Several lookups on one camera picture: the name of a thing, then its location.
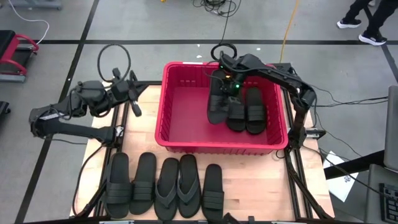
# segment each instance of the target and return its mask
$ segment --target wooden tabletop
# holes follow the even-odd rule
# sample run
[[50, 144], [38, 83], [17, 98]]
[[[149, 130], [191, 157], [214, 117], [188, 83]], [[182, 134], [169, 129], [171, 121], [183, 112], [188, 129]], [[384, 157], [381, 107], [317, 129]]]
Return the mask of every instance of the wooden tabletop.
[[[137, 118], [129, 112], [122, 152], [129, 156], [129, 175], [133, 180], [138, 158], [143, 152], [152, 152], [157, 158], [157, 177], [163, 161], [168, 157], [179, 159], [183, 154], [172, 153], [159, 146], [155, 141], [155, 126], [159, 107], [160, 86], [150, 86], [140, 97], [139, 106], [142, 116]], [[119, 110], [119, 122], [123, 109]], [[93, 126], [102, 127], [111, 124], [112, 113], [105, 118], [94, 118]], [[312, 126], [310, 114], [305, 122], [306, 127]], [[96, 140], [89, 140], [85, 159], [100, 146]], [[307, 139], [304, 146], [318, 150], [317, 141]], [[103, 168], [105, 150], [101, 150], [86, 165], [80, 180], [75, 206], [81, 211], [98, 189]], [[323, 172], [320, 156], [301, 149], [302, 161], [309, 191], [323, 209], [334, 217], [328, 186]], [[207, 165], [219, 164], [223, 170], [224, 213], [231, 213], [237, 220], [247, 220], [254, 216], [258, 221], [294, 220], [289, 182], [284, 159], [278, 159], [275, 152], [266, 156], [195, 154], [198, 163], [200, 182], [203, 188]], [[301, 216], [305, 217], [302, 195], [297, 187]], [[152, 208], [142, 215], [129, 214], [130, 220], [157, 220]], [[191, 220], [204, 220], [201, 210]], [[174, 220], [186, 220], [177, 212]]]

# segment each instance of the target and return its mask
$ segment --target yellow cable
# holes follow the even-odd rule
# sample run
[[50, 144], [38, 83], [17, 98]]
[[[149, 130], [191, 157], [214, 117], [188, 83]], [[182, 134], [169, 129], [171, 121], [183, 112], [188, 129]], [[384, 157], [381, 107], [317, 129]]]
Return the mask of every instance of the yellow cable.
[[282, 63], [282, 59], [284, 58], [284, 50], [285, 50], [285, 43], [286, 43], [287, 34], [289, 33], [289, 29], [290, 29], [290, 26], [292, 25], [292, 22], [293, 22], [293, 19], [294, 19], [294, 15], [296, 14], [296, 10], [297, 10], [297, 6], [298, 5], [299, 5], [299, 0], [296, 0], [296, 5], [294, 6], [293, 13], [292, 13], [292, 15], [290, 17], [290, 21], [289, 21], [289, 24], [288, 24], [286, 32], [285, 32], [284, 42], [282, 43], [282, 50], [280, 51], [279, 63]]

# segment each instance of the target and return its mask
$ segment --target white cable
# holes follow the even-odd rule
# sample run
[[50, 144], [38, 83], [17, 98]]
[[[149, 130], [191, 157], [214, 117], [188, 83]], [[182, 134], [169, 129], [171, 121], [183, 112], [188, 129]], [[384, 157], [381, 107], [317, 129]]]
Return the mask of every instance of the white cable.
[[44, 39], [44, 37], [47, 35], [47, 32], [48, 32], [49, 29], [50, 29], [50, 24], [48, 24], [47, 21], [42, 20], [42, 19], [25, 19], [25, 18], [23, 18], [23, 17], [22, 17], [21, 15], [19, 15], [18, 12], [15, 10], [15, 7], [14, 7], [14, 5], [12, 4], [11, 0], [8, 0], [8, 2], [10, 3], [10, 6], [11, 6], [12, 9], [14, 10], [15, 14], [17, 14], [17, 16], [20, 17], [22, 20], [25, 20], [25, 21], [27, 21], [27, 22], [45, 22], [45, 23], [47, 24], [47, 29], [45, 30], [43, 37], [42, 37], [36, 44], [41, 43], [41, 41]]

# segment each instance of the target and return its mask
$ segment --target red basket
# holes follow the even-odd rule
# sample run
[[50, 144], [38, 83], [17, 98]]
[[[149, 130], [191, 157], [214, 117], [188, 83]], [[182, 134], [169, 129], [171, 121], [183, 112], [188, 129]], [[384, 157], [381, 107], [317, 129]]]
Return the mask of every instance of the red basket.
[[171, 62], [164, 68], [155, 139], [172, 152], [263, 155], [287, 145], [287, 128], [280, 86], [249, 77], [244, 89], [259, 87], [267, 108], [267, 129], [252, 135], [236, 133], [225, 123], [210, 124], [207, 100], [211, 74], [217, 64]]

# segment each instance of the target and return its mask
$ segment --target black flip-flop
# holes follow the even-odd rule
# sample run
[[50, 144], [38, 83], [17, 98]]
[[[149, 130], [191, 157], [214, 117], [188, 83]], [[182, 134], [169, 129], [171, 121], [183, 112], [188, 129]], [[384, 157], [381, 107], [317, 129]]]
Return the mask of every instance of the black flip-flop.
[[220, 124], [228, 117], [228, 104], [226, 97], [221, 90], [222, 82], [220, 79], [225, 77], [222, 70], [215, 70], [210, 78], [210, 92], [207, 101], [207, 119], [211, 124]]
[[184, 218], [191, 218], [200, 208], [200, 182], [197, 160], [193, 155], [180, 159], [180, 180], [177, 184], [178, 210]]
[[154, 203], [156, 157], [151, 152], [144, 152], [138, 160], [137, 172], [132, 181], [132, 199], [130, 212], [141, 215]]
[[173, 220], [177, 212], [178, 160], [167, 158], [155, 187], [155, 213], [162, 221]]
[[257, 87], [246, 91], [246, 129], [251, 134], [260, 134], [267, 128], [267, 110], [261, 95]]
[[206, 168], [201, 210], [210, 222], [220, 222], [224, 213], [223, 173], [217, 164]]
[[106, 174], [104, 209], [112, 218], [124, 218], [129, 213], [130, 199], [129, 157], [118, 152], [112, 156]]
[[239, 92], [237, 96], [239, 101], [234, 101], [229, 104], [228, 118], [226, 120], [226, 125], [232, 131], [241, 132], [246, 129], [246, 117], [245, 109], [243, 105], [243, 94], [242, 91]]

